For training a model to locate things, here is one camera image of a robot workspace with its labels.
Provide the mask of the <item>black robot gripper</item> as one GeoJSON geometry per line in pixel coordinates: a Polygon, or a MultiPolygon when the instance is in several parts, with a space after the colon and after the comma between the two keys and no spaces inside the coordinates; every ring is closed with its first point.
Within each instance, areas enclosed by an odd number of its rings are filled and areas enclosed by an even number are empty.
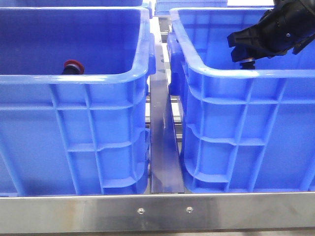
{"type": "Polygon", "coordinates": [[[276,0],[259,23],[227,37],[233,62],[298,54],[315,39],[313,0],[276,0]]]}

